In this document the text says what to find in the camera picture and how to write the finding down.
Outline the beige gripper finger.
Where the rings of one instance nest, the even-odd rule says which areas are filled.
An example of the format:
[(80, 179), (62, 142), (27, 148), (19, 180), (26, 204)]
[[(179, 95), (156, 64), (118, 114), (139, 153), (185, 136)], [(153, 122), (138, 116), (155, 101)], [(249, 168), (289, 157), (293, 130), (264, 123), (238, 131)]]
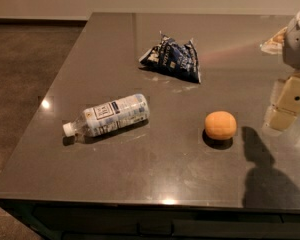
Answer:
[(300, 71), (287, 79), (278, 79), (270, 97), (267, 126), (275, 131), (285, 131), (300, 114)]

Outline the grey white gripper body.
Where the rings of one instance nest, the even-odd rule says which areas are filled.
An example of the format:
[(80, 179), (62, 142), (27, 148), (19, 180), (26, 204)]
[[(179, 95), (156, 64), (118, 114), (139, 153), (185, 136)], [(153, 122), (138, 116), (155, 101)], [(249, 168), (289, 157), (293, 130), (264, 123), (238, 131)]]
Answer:
[(291, 19), (284, 37), (283, 61), (300, 70), (300, 11)]

